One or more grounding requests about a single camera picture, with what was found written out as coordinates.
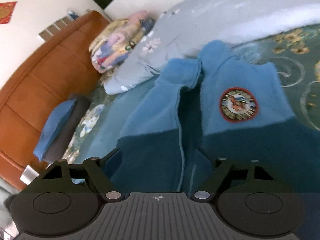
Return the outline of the colourful folded cartoon blanket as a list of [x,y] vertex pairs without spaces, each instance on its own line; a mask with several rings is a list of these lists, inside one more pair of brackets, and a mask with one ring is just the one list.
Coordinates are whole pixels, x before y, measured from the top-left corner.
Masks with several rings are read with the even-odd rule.
[[104,74],[124,62],[155,22],[148,11],[142,10],[108,24],[88,48],[95,70]]

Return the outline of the teal floral bedspread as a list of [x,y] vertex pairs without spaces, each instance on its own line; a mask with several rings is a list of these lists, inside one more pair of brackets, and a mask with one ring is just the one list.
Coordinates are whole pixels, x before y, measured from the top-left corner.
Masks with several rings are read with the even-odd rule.
[[[248,63],[272,62],[298,120],[319,129],[319,25],[310,25],[237,46],[234,52]],[[154,86],[156,77],[119,95],[105,93],[103,75],[89,97],[91,105],[80,120],[63,154],[68,163],[103,157],[116,145],[130,113]]]

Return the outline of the blue fleece zip jacket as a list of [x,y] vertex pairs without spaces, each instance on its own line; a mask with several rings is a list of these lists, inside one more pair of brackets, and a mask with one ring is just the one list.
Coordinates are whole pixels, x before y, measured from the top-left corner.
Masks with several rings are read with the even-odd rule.
[[122,193],[202,190],[213,163],[257,160],[302,195],[302,239],[319,239],[319,132],[300,124],[271,63],[220,41],[172,59],[129,115],[103,173]]

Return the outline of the dark grey pillow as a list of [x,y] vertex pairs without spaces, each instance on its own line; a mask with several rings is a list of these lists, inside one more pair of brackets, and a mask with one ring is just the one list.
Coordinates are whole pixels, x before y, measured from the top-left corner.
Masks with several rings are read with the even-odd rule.
[[74,108],[67,118],[66,123],[63,125],[62,130],[58,133],[57,137],[44,154],[43,161],[49,164],[62,158],[72,139],[76,127],[91,104],[88,97],[80,94],[71,94],[69,99],[75,99]]

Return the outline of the red paper wall decoration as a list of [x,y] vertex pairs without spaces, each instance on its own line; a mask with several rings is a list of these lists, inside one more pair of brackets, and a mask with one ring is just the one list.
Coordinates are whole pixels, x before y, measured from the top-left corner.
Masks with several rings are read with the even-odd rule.
[[16,1],[0,3],[0,24],[10,23],[16,3]]

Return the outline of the orange wooden headboard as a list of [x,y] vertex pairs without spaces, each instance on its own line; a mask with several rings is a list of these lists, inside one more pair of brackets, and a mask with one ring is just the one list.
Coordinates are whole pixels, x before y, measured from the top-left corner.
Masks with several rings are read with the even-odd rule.
[[1,88],[1,178],[18,190],[27,165],[43,171],[33,155],[52,110],[73,94],[89,95],[101,75],[89,45],[109,21],[92,11],[71,22],[33,52]]

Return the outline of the light blue floral quilt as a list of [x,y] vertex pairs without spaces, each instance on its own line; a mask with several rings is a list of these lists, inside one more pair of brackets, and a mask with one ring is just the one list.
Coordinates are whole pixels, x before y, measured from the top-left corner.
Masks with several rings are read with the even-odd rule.
[[170,59],[196,57],[213,40],[236,46],[317,23],[319,0],[186,0],[161,16],[104,89],[127,92],[159,75]]

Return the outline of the blue pillow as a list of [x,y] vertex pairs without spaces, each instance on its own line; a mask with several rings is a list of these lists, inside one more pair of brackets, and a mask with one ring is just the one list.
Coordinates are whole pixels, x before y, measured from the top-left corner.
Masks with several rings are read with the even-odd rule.
[[76,99],[64,101],[50,113],[33,151],[33,154],[39,161],[43,161],[48,148],[64,128],[74,110],[75,104]]

